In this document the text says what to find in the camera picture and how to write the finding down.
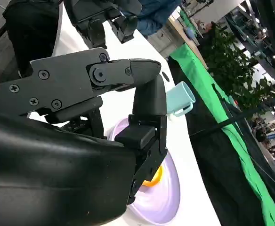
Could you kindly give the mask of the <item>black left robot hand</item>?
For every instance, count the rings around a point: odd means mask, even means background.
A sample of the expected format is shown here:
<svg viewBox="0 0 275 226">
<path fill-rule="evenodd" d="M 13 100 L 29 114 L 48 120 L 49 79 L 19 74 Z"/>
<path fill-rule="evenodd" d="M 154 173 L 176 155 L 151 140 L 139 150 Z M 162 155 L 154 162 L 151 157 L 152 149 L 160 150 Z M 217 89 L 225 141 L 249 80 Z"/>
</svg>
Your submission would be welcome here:
<svg viewBox="0 0 275 226">
<path fill-rule="evenodd" d="M 134 38 L 142 4 L 138 0 L 64 0 L 71 24 L 88 48 L 107 48 L 104 22 L 120 43 Z"/>
</svg>

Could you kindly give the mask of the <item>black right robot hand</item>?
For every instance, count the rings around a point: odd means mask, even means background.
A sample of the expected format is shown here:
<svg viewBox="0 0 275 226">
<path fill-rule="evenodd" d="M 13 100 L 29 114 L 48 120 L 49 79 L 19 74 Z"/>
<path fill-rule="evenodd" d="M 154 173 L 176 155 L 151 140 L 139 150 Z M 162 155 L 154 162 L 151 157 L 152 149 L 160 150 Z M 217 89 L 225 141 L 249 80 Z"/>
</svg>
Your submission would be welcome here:
<svg viewBox="0 0 275 226">
<path fill-rule="evenodd" d="M 33 60 L 0 84 L 0 226 L 99 226 L 121 216 L 167 155 L 161 64 L 110 60 L 103 48 Z M 114 141 L 74 126 L 101 95 L 135 89 Z"/>
</svg>

